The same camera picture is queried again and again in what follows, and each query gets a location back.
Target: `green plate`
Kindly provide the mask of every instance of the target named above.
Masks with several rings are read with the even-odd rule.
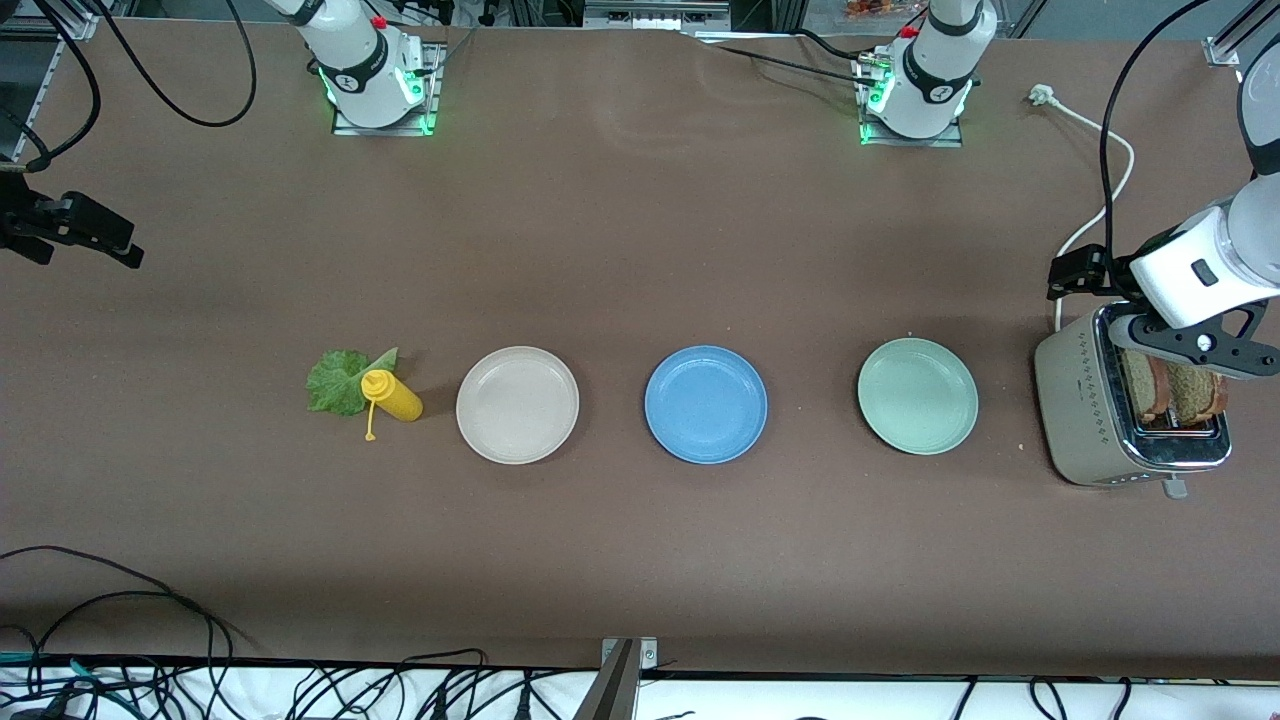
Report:
[[[884,442],[937,455],[964,442],[978,421],[978,387],[969,368],[936,342],[904,337],[863,363],[858,405]]]

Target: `lettuce leaf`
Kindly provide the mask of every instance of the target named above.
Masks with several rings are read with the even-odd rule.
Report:
[[[365,409],[365,396],[360,392],[360,378],[369,370],[396,370],[398,347],[369,361],[369,356],[355,350],[330,350],[320,357],[307,374],[307,410],[358,415]]]

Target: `blue plate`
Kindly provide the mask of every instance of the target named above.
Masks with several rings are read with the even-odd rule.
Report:
[[[741,355],[714,345],[686,347],[658,365],[644,393],[653,437],[676,457],[728,462],[764,432],[764,382]]]

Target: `plate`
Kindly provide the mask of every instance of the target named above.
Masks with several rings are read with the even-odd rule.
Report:
[[[524,465],[568,439],[577,405],[577,382],[559,357],[536,347],[504,347],[462,379],[458,429],[481,457]]]
[[[699,345],[672,354],[653,372],[644,414],[667,452],[714,465],[755,445],[769,401],[759,373],[741,355]]]
[[[867,357],[858,375],[858,405],[884,442],[914,455],[937,455],[969,437],[978,421],[978,387],[954,352],[904,337]]]

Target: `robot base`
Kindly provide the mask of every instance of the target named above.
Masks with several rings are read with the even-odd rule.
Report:
[[[876,47],[876,54],[881,58],[887,58],[890,51],[888,45],[882,45]],[[908,147],[960,147],[960,120],[952,118],[951,123],[945,131],[925,138],[905,137],[897,135],[896,132],[888,129],[884,120],[879,119],[874,113],[872,113],[867,106],[872,102],[872,95],[882,92],[886,81],[886,73],[883,65],[867,67],[859,60],[850,63],[854,70],[854,77],[865,77],[877,81],[878,85],[868,87],[865,85],[856,86],[856,99],[858,99],[858,131],[863,145],[899,145]]]
[[[867,105],[863,100],[864,94],[864,90],[859,90],[858,92],[858,132],[863,145],[900,145],[908,147],[960,147],[963,145],[960,142],[960,123],[957,120],[951,120],[947,129],[923,140],[897,135],[888,129],[883,120],[867,111]]]
[[[422,76],[416,82],[421,83],[425,100],[419,106],[408,111],[399,122],[380,128],[360,127],[334,108],[333,135],[343,136],[374,136],[374,137],[425,137],[435,135],[435,115],[440,109],[440,88],[444,83],[444,58],[448,46],[442,42],[422,42],[421,53],[416,58],[410,58],[410,69],[435,68],[435,72]]]

